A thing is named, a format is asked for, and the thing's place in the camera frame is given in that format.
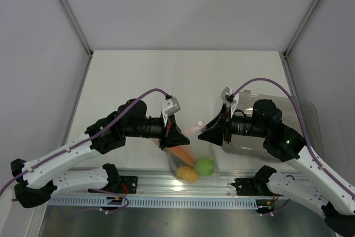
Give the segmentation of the red meat slice toy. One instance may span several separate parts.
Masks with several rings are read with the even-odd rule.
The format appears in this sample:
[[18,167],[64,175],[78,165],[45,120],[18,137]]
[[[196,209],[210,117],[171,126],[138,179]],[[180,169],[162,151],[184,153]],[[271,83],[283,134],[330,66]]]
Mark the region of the red meat slice toy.
[[180,145],[177,147],[172,147],[168,149],[175,157],[182,160],[185,164],[193,167],[195,165],[195,158],[191,152],[191,148],[188,145]]

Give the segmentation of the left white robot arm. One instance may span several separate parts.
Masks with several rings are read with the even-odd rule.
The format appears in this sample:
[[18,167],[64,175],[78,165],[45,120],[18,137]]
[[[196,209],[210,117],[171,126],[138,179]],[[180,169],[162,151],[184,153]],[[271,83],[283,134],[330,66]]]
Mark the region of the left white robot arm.
[[12,161],[15,199],[29,209],[59,193],[81,190],[117,193],[122,181],[114,164],[106,163],[92,170],[73,171],[72,168],[125,146],[126,138],[155,139],[162,150],[190,144],[176,123],[175,113],[180,110],[176,98],[163,100],[159,117],[146,116],[147,109],[144,101],[131,99],[116,112],[87,127],[71,143],[35,160]]

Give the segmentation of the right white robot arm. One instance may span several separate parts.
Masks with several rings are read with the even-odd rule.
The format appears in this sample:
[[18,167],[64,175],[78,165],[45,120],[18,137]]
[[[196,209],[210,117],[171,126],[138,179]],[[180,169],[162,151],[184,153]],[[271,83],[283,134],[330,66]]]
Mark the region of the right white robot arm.
[[253,177],[257,193],[285,196],[319,215],[340,236],[354,236],[354,186],[330,168],[299,132],[283,124],[282,111],[272,100],[256,101],[250,117],[234,115],[223,105],[198,139],[221,146],[234,135],[264,139],[263,148],[270,155],[311,182],[294,181],[264,165]]

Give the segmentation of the yellow lemon toy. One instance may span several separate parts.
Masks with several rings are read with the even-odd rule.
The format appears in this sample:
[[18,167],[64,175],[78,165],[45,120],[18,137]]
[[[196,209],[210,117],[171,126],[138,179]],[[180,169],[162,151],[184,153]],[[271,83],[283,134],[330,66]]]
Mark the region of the yellow lemon toy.
[[198,172],[190,166],[179,167],[175,173],[175,176],[188,183],[194,183],[199,179]]

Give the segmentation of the green round fruit toy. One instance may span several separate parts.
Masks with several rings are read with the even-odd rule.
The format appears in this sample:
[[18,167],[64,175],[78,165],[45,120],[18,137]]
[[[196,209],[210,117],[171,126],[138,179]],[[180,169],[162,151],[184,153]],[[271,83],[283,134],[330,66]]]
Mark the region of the green round fruit toy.
[[195,170],[202,176],[211,176],[215,172],[215,163],[211,158],[201,158],[196,162]]

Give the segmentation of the clear pink zip bag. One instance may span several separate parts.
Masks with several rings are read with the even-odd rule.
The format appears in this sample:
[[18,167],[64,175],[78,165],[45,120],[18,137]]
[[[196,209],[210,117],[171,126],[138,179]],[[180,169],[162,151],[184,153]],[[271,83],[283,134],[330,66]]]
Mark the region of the clear pink zip bag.
[[201,158],[211,158],[214,161],[215,172],[213,173],[213,175],[211,176],[199,175],[199,179],[194,183],[188,183],[177,178],[175,176],[177,169],[181,166],[189,166],[189,165],[185,164],[182,160],[180,160],[179,158],[175,157],[170,152],[168,152],[168,148],[164,149],[166,161],[169,166],[171,174],[174,176],[174,178],[176,178],[182,183],[195,184],[195,183],[202,183],[204,181],[220,180],[219,166],[212,145],[209,143],[204,143],[198,140],[197,138],[197,136],[201,133],[201,131],[205,126],[206,126],[205,122],[200,120],[197,122],[197,124],[194,127],[191,127],[189,129],[184,129],[182,133],[190,139],[190,144],[188,146],[190,146],[191,148],[191,152],[195,158],[195,163]]

